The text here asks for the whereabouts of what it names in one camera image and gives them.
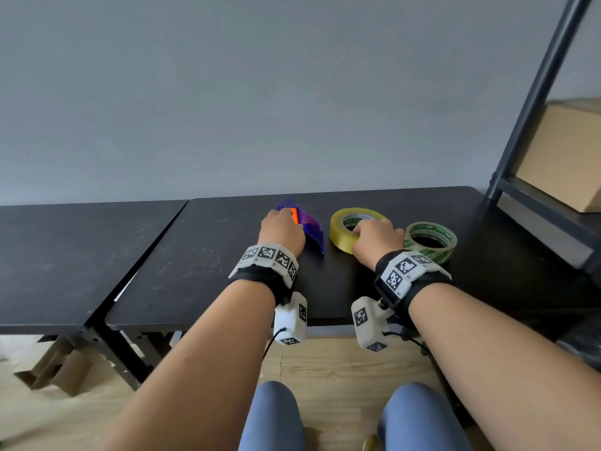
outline forearm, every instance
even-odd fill
[[[143,383],[105,450],[236,450],[259,379],[275,300],[238,280]]]
[[[601,375],[577,358],[446,284],[426,287],[409,314],[495,449],[601,443]]]

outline gray wall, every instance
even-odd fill
[[[0,0],[0,204],[485,188],[565,1]]]

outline black table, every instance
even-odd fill
[[[0,333],[88,339],[137,383],[147,368],[119,364],[133,351],[104,315],[186,202],[0,207]]]
[[[147,337],[188,329],[227,284],[261,220],[286,196],[191,200],[125,289],[106,323],[139,342],[160,360]],[[470,187],[420,188],[293,195],[329,237],[329,219],[343,207],[381,212],[395,227],[426,220],[459,238],[447,270],[455,284],[498,310],[526,320],[545,314],[601,311],[599,291],[588,277]],[[308,325],[352,324],[350,304],[376,297],[373,273],[329,242],[322,256],[308,240],[299,258],[296,290],[308,301]]]

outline blue pants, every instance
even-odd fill
[[[447,401],[431,387],[409,383],[395,391],[378,426],[387,451],[473,451]],[[277,381],[257,387],[239,451],[304,451],[301,414],[292,392]]]

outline tape roll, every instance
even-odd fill
[[[353,254],[353,244],[359,236],[353,234],[352,228],[361,220],[381,220],[386,218],[381,213],[362,207],[340,209],[330,219],[330,240],[342,251]]]
[[[423,245],[424,238],[432,240],[432,243],[428,244],[430,246]],[[405,230],[404,246],[407,250],[419,251],[436,264],[444,264],[457,246],[457,236],[449,228],[438,223],[418,221],[411,223]]]

